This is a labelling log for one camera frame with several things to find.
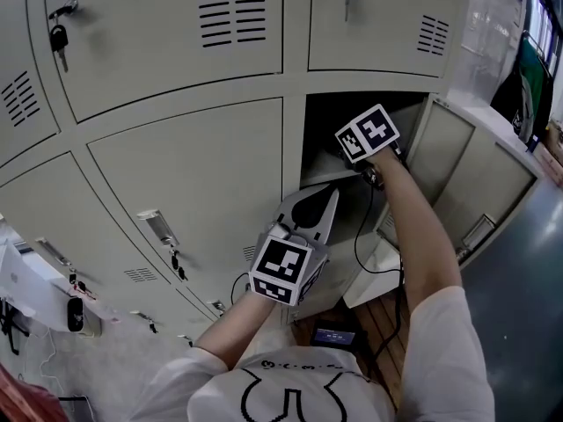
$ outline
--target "person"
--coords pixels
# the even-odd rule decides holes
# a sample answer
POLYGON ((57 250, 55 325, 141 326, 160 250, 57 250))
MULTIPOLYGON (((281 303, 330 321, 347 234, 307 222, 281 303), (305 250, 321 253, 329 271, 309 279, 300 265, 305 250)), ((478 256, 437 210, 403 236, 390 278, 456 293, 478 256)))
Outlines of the person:
POLYGON ((405 269, 410 332, 394 413, 354 355, 293 346, 240 360, 275 302, 248 292, 141 394, 130 421, 492 421, 494 397, 443 226, 391 149, 381 172, 405 269))

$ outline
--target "small screen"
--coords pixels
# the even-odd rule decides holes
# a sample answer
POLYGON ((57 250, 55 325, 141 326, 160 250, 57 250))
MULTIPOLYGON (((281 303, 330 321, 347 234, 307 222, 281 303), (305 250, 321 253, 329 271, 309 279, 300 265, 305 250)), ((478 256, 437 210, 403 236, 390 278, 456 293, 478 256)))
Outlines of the small screen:
POLYGON ((352 344, 355 333, 349 331, 335 331, 319 328, 315 333, 315 340, 318 342, 327 342, 332 344, 342 344, 349 346, 352 344))

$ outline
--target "red object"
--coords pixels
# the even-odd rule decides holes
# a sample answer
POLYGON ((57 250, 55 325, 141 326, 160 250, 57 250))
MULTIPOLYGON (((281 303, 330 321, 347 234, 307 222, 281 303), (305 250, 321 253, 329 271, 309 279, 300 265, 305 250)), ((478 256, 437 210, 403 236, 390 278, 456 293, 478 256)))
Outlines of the red object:
POLYGON ((0 410, 11 422, 68 422, 57 397, 14 379, 1 364, 0 410))

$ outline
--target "locker vent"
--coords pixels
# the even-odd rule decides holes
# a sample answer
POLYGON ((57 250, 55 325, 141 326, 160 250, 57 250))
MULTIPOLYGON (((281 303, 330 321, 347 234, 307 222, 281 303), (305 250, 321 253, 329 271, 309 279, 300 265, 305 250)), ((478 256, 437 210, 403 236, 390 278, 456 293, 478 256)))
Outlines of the locker vent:
POLYGON ((14 127, 40 110, 27 70, 8 84, 1 95, 14 127))
POLYGON ((243 255, 245 255, 246 261, 252 261, 252 257, 254 256, 254 249, 256 247, 245 247, 243 249, 243 255))
POLYGON ((393 216, 391 214, 385 217, 384 226, 387 229, 392 229, 393 231, 395 230, 395 219, 393 219, 393 216))
POLYGON ((266 0, 198 0, 201 43, 218 47, 266 40, 266 0))
POLYGON ((158 280, 157 276, 149 269, 133 269, 130 271, 125 271, 124 273, 135 283, 140 283, 141 281, 158 280))
POLYGON ((416 49, 429 55, 443 56, 449 32, 450 25, 445 22, 430 16, 422 16, 416 49))

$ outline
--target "wooden floor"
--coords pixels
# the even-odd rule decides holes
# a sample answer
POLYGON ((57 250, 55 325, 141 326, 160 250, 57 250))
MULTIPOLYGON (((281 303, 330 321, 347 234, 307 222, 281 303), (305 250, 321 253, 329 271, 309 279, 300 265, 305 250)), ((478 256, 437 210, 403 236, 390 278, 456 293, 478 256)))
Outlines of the wooden floor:
POLYGON ((355 353, 358 365, 362 372, 369 378, 379 382, 391 396, 391 400, 398 408, 400 403, 401 374, 405 361, 406 341, 408 339, 408 326, 410 313, 406 306, 406 298, 401 299, 401 328, 389 345, 373 363, 373 355, 395 329, 395 294, 390 292, 381 297, 364 303, 356 308, 349 309, 340 302, 331 310, 315 316, 297 321, 292 326, 293 335, 299 346, 308 346, 311 339, 315 320, 331 320, 345 322, 351 327, 361 326, 367 334, 367 343, 355 353))

